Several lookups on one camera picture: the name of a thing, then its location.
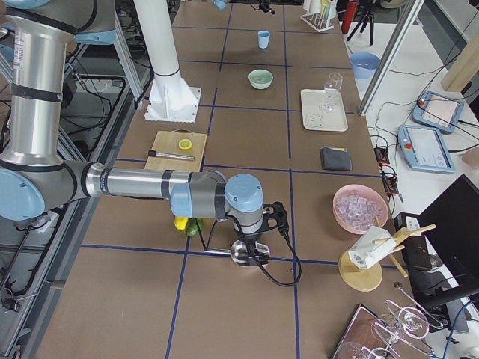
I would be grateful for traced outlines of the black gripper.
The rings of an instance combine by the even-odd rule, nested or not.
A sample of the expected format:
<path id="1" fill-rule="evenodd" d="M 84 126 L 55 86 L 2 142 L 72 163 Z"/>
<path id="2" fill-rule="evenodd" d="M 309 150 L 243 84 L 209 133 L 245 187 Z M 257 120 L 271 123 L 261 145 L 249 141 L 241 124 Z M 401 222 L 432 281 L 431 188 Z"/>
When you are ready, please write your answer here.
<path id="1" fill-rule="evenodd" d="M 240 235 L 240 241 L 243 243 L 243 249 L 239 250 L 239 254 L 243 258 L 258 257 L 257 241 L 261 237 L 258 233 L 250 233 Z"/>

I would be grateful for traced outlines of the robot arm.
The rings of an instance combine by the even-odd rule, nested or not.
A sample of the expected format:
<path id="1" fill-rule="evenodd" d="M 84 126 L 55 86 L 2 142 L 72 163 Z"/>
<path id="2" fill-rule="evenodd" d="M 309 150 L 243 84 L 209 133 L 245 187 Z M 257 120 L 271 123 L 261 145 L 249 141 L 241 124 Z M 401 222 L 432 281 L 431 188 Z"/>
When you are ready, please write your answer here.
<path id="1" fill-rule="evenodd" d="M 213 0 L 213 5 L 219 10 L 223 11 L 229 4 L 230 0 Z"/>
<path id="2" fill-rule="evenodd" d="M 8 1 L 15 28 L 10 137 L 1 153 L 1 216 L 36 218 L 87 197 L 162 199 L 177 217 L 232 220 L 238 238 L 232 260 L 256 266 L 269 258 L 258 242 L 266 229 L 259 180 L 226 179 L 216 171 L 108 168 L 64 161 L 57 152 L 67 44 L 115 41 L 112 1 Z"/>

